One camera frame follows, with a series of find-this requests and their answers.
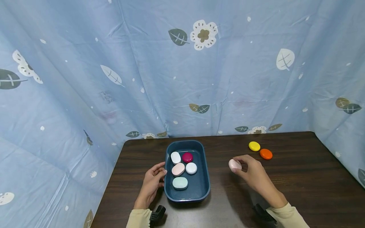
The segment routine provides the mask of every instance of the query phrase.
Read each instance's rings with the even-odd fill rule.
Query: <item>tray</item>
[[[174,164],[171,161],[170,154],[177,151],[182,157],[184,153],[189,152],[193,155],[193,162],[197,166],[197,172],[193,175],[186,171],[180,175],[188,180],[188,187],[184,190],[176,190],[172,186],[172,175]],[[210,180],[208,165],[205,157],[203,145],[196,140],[184,140],[171,143],[166,149],[165,169],[168,171],[165,176],[165,194],[173,202],[198,202],[205,199],[210,192]]]

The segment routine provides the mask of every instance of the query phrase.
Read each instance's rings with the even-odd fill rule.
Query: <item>beige sleeve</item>
[[[132,210],[126,228],[148,228],[151,214],[152,211],[150,209]]]
[[[266,211],[277,221],[278,228],[309,228],[297,209],[288,203],[282,208],[268,208]]]

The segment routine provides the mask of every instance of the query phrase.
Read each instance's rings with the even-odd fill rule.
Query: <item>dark wooden table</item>
[[[211,192],[201,203],[173,204],[162,191],[152,207],[166,207],[159,227],[262,227],[247,185],[228,168],[233,156],[261,161],[276,187],[296,206],[311,228],[364,228],[365,190],[312,132],[183,138],[205,148]],[[164,161],[167,146],[182,138],[130,140],[120,153],[92,228],[125,227],[144,173]],[[248,148],[257,141],[273,152],[263,160]]]

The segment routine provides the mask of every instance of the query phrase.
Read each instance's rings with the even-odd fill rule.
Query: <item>white flower pattern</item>
[[[43,84],[43,81],[40,79],[40,77],[34,72],[33,68],[27,63],[27,61],[23,58],[23,56],[20,54],[18,50],[15,50],[13,53],[13,59],[15,62],[17,62],[18,65],[18,71],[27,77],[33,77],[33,79],[38,82],[39,84]]]
[[[265,134],[266,133],[266,127],[254,127],[251,131],[248,132],[248,134]]]
[[[142,134],[142,136],[144,139],[157,139],[155,134],[152,134],[152,133]]]
[[[209,24],[204,20],[198,20],[193,25],[194,31],[190,33],[190,40],[194,42],[194,48],[197,51],[209,48],[216,42],[215,35],[218,33],[218,27],[214,22]]]

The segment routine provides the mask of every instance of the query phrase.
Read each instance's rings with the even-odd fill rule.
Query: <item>curtain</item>
[[[365,186],[364,7],[1,1],[0,227],[89,227],[129,139],[313,131]]]

